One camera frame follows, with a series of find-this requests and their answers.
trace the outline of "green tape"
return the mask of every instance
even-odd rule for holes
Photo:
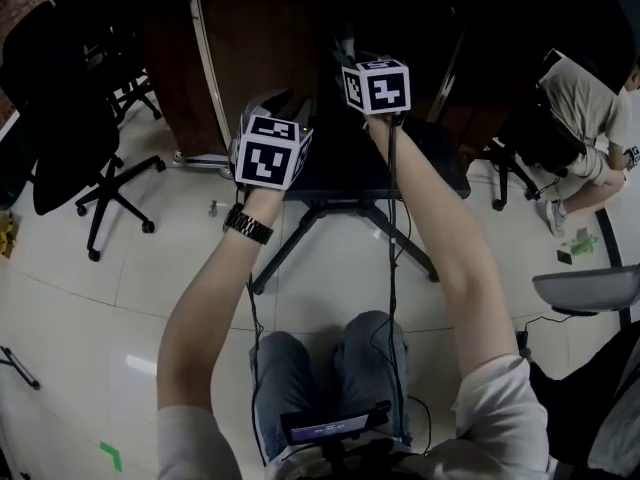
[[[100,449],[103,452],[107,452],[109,455],[111,455],[111,457],[113,458],[113,469],[115,469],[118,473],[122,473],[122,461],[120,460],[120,452],[104,441],[100,441]]]

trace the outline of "tripod stand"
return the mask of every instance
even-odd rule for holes
[[[300,219],[298,227],[253,282],[253,292],[256,295],[261,295],[264,292],[264,287],[269,279],[271,279],[273,274],[275,274],[280,268],[280,265],[282,265],[287,256],[291,254],[291,251],[293,251],[307,231],[311,229],[318,219],[322,219],[327,215],[355,214],[361,217],[366,217],[375,224],[380,231],[385,233],[387,236],[395,238],[398,246],[401,249],[404,249],[409,256],[424,267],[424,269],[429,273],[429,279],[431,281],[438,282],[438,273],[436,272],[433,263],[431,263],[429,256],[427,256],[403,233],[398,231],[397,228],[391,226],[391,223],[384,212],[375,205],[374,199],[339,202],[325,200],[305,202],[305,204],[309,209]]]

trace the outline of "person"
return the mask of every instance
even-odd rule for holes
[[[367,120],[369,134],[386,161],[389,124],[379,117]],[[455,405],[456,438],[434,447],[426,457],[410,453],[405,444],[408,436],[399,434],[403,425],[388,362],[392,353],[388,315],[361,314],[347,325],[335,353],[341,403],[365,396],[375,402],[389,401],[392,408],[389,423],[343,445],[351,450],[387,436],[392,449],[378,460],[389,459],[385,464],[391,465],[363,474],[364,458],[354,456],[355,463],[349,463],[340,478],[547,478],[546,412],[531,389],[529,364],[518,354],[487,241],[463,201],[401,128],[397,129],[396,165],[398,187],[438,271],[453,322],[463,378]],[[282,199],[282,192],[256,188],[242,212],[271,226]],[[257,241],[229,229],[169,318],[157,373],[162,480],[241,478],[212,413],[210,383],[259,249]],[[407,345],[400,326],[394,324],[393,332],[406,397]],[[331,465],[321,450],[287,447],[280,426],[281,414],[318,408],[322,402],[304,347],[291,335],[274,332],[260,341],[258,359],[256,413],[268,458],[266,478],[330,478]]]
[[[531,363],[533,391],[549,413],[550,454],[573,467],[571,478],[640,476],[639,338],[635,322],[560,380]]]
[[[569,131],[584,142],[587,152],[567,167],[570,174],[585,181],[572,196],[548,201],[545,213],[554,236],[564,236],[564,223],[572,213],[602,203],[624,185],[625,168],[633,158],[624,151],[632,101],[629,93],[640,89],[640,67],[634,66],[619,94],[568,57],[556,62],[540,80],[551,111]],[[608,154],[596,149],[596,139],[604,134]]]

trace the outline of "forearm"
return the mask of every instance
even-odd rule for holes
[[[243,212],[272,227],[282,197],[276,191],[256,190]],[[184,396],[172,386],[195,398],[190,405],[206,408],[210,403],[211,373],[260,247],[230,229],[182,294],[160,345],[158,385],[164,389],[158,389],[159,407],[175,405],[174,398]],[[187,390],[180,389],[188,384]]]
[[[371,136],[386,160],[388,128],[379,124]],[[517,353],[498,267],[466,205],[401,129],[396,165],[398,187],[438,271],[463,375],[490,359]]]

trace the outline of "shoe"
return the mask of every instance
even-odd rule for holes
[[[560,201],[547,201],[545,207],[549,229],[556,238],[564,237],[564,221],[567,219],[560,214]]]

